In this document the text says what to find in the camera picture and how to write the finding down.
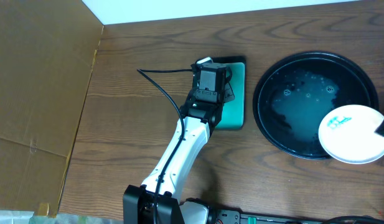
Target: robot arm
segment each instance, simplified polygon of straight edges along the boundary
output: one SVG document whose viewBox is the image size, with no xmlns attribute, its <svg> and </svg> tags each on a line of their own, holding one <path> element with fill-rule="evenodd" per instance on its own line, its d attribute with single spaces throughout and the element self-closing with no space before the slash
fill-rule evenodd
<svg viewBox="0 0 384 224">
<path fill-rule="evenodd" d="M 171 159 L 161 182 L 157 200 L 159 223 L 215 223 L 210 207 L 198 202 L 179 206 L 183 186 L 189 171 L 207 143 L 216 125 L 221 121 L 223 104 L 234 99 L 229 84 L 232 71 L 224 64 L 205 58 L 192 64 L 193 86 L 180 114 L 185 126 L 184 140 Z M 154 192 L 164 164 L 179 141 L 181 122 L 178 120 L 174 136 L 151 174 L 140 187 L 129 185 L 123 196 L 125 223 L 153 223 Z"/>
</svg>

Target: green sponge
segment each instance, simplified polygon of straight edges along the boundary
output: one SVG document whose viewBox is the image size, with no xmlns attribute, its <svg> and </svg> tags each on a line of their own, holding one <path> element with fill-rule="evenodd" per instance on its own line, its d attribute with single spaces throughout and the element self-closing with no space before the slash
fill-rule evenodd
<svg viewBox="0 0 384 224">
<path fill-rule="evenodd" d="M 226 63 L 232 70 L 232 87 L 235 99 L 225 103 L 222 111 L 222 120 L 218 123 L 218 129 L 240 129 L 244 123 L 244 94 L 246 66 L 243 62 Z"/>
</svg>

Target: black bowl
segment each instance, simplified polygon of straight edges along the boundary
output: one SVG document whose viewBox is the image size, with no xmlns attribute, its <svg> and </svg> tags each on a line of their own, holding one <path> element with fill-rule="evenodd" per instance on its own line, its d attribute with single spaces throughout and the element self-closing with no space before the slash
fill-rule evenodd
<svg viewBox="0 0 384 224">
<path fill-rule="evenodd" d="M 258 82 L 255 121 L 284 152 L 305 159 L 328 159 L 318 130 L 324 116 L 345 105 L 378 110 L 373 83 L 355 63 L 328 52 L 303 52 L 273 65 Z"/>
</svg>

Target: green connector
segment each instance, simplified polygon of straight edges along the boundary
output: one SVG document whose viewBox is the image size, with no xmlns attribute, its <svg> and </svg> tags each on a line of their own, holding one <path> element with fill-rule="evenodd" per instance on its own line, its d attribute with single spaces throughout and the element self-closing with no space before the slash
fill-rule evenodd
<svg viewBox="0 0 384 224">
<path fill-rule="evenodd" d="M 255 217 L 248 217 L 247 221 L 248 221 L 248 224 L 256 224 L 256 218 Z"/>
</svg>

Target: wire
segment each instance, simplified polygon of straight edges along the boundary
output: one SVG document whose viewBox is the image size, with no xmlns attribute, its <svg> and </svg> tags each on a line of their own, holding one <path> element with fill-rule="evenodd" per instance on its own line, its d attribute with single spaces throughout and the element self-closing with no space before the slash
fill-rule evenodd
<svg viewBox="0 0 384 224">
<path fill-rule="evenodd" d="M 325 222 L 322 222 L 322 224 L 331 224 L 331 223 L 337 223 L 341 221 L 348 221 L 348 220 L 355 220 L 355 221 L 361 221 L 361 222 L 369 222 L 373 224 L 384 224 L 383 220 L 378 220 L 371 217 L 360 217 L 360 216 L 343 216 L 343 217 L 336 217 L 332 218 L 330 220 L 327 220 Z"/>
<path fill-rule="evenodd" d="M 179 108 L 177 106 L 177 104 L 175 103 L 175 101 L 171 98 L 170 95 L 168 95 L 168 93 L 163 89 L 161 88 L 161 86 L 159 86 L 159 84 L 157 84 L 155 81 L 153 81 L 150 77 L 148 77 L 145 73 L 143 72 L 154 72 L 154 73 L 171 73 L 171 72 L 188 72 L 188 71 L 192 71 L 191 69 L 180 69 L 180 70 L 167 70 L 167 71 L 157 71 L 157 70 L 141 70 L 141 69 L 137 69 L 137 71 L 143 75 L 143 77 L 145 77 L 147 80 L 149 80 L 155 87 L 157 87 L 161 92 L 162 94 L 164 94 L 164 96 L 166 96 L 168 98 L 168 100 L 172 103 L 172 105 L 174 106 L 175 110 L 177 111 L 178 113 L 178 116 L 179 116 L 179 121 L 180 121 L 180 126 L 182 128 L 182 131 L 180 133 L 180 137 L 179 137 L 179 140 L 178 140 L 178 143 L 175 145 L 175 148 L 174 150 L 172 151 L 171 155 L 168 157 L 168 160 L 166 161 L 166 163 L 164 164 L 162 170 L 161 170 L 161 173 L 159 175 L 159 178 L 157 179 L 157 185 L 156 185 L 156 191 L 154 192 L 154 199 L 153 199 L 153 222 L 154 224 L 158 224 L 158 219 L 157 219 L 157 198 L 159 196 L 159 191 L 160 191 L 160 186 L 161 186 L 161 182 L 162 182 L 162 179 L 164 178 L 164 175 L 166 173 L 166 169 L 171 161 L 171 159 L 174 157 L 176 151 L 178 150 L 179 148 L 179 145 L 182 143 L 182 141 L 184 140 L 184 136 L 185 136 L 185 124 L 184 124 L 184 120 L 182 119 L 182 116 L 180 115 L 180 111 L 179 111 Z"/>
</svg>

